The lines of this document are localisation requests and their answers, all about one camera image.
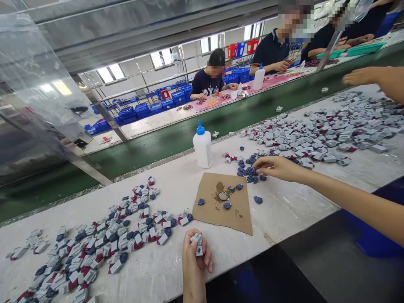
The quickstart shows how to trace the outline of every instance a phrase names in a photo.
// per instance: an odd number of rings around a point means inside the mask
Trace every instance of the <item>green conveyor belt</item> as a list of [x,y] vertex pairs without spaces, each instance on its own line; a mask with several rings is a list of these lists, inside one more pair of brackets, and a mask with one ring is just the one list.
[[[233,104],[206,112],[197,117],[176,123],[108,149],[86,156],[101,165],[102,173],[110,179],[137,168],[154,163],[192,148],[197,121],[205,129],[218,131],[221,135],[275,116],[277,106],[288,111],[302,106],[322,95],[321,89],[328,87],[328,94],[346,88],[342,77],[353,69],[366,66],[403,66],[404,42],[390,46],[378,53],[326,69],[296,81],[292,81],[246,98]],[[97,182],[72,164],[44,173],[0,192],[0,222],[33,209],[67,197],[96,185]]]

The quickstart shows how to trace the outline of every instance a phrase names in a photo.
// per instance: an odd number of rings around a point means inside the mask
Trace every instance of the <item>dark blue shirt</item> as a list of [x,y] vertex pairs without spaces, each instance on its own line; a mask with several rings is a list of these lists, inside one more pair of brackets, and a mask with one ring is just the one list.
[[196,73],[194,80],[192,81],[191,95],[204,93],[205,96],[210,96],[221,91],[223,86],[223,75],[212,78],[202,69]]
[[[289,55],[289,41],[286,40],[283,44],[278,42],[276,36],[276,29],[269,35],[264,37],[260,44],[258,44],[257,50],[251,61],[251,64],[267,66],[277,62],[284,61]],[[267,72],[266,74],[275,74],[276,70]]]

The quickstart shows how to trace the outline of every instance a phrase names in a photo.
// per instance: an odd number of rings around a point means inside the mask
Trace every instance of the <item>black shirt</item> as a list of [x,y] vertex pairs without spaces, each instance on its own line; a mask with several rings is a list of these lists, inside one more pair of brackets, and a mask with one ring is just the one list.
[[[328,44],[331,41],[332,35],[335,32],[335,28],[329,23],[323,28],[320,28],[317,33],[314,34],[314,37],[311,39],[309,44],[306,46],[306,48],[302,52],[302,58],[300,62],[303,61],[311,61],[315,58],[310,59],[308,57],[308,53],[312,50],[318,49],[318,48],[327,48]],[[346,32],[343,32],[340,38],[340,41],[347,40],[348,36]]]
[[204,93],[205,96],[210,96],[218,91],[221,91],[224,86],[223,75],[212,78],[207,75],[204,69],[196,73],[192,81],[192,94]]
[[[284,61],[289,55],[289,41],[285,41],[283,44],[278,42],[278,37],[276,36],[276,29],[272,31],[269,35],[263,38],[258,44],[257,50],[251,61],[251,64],[258,64],[262,66],[267,66],[277,62]],[[267,72],[266,74],[275,74],[276,70]]]

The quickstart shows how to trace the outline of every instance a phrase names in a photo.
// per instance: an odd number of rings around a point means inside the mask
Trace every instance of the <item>cardboard piece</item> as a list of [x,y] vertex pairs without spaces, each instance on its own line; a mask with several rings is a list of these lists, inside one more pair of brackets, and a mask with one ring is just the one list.
[[[231,193],[227,187],[242,184],[243,189],[236,189]],[[225,202],[219,200],[218,192],[225,191],[230,197],[231,209],[225,210]],[[205,205],[199,206],[199,199],[205,200]],[[247,182],[244,177],[204,173],[199,183],[197,198],[195,199],[194,219],[227,226],[246,234],[253,235],[251,224],[250,204],[248,202]]]

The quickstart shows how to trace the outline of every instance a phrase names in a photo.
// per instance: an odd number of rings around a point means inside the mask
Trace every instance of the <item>metal pole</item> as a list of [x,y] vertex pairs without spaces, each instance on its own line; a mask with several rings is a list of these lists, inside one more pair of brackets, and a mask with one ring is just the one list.
[[112,127],[113,131],[118,135],[118,137],[123,141],[126,142],[128,141],[128,138],[126,137],[125,133],[122,131],[122,129],[119,127],[119,125],[115,122],[114,118],[111,116],[111,114],[108,112],[107,109],[102,105],[100,100],[96,97],[95,94],[91,91],[91,89],[84,84],[84,82],[81,80],[81,78],[78,75],[75,75],[72,77],[73,80],[76,82],[77,86],[81,90],[82,93],[84,93],[87,98],[90,100],[90,102],[95,106],[95,108],[99,111],[101,116],[108,122],[108,124]]
[[338,42],[340,41],[342,35],[342,31],[335,31],[334,34],[332,35],[331,41],[329,42],[327,49],[324,53],[323,58],[320,60],[320,63],[317,67],[317,71],[320,72],[324,69],[326,63],[328,62],[328,59],[330,58],[330,55],[332,53],[332,50],[334,49],[334,47],[338,44]]

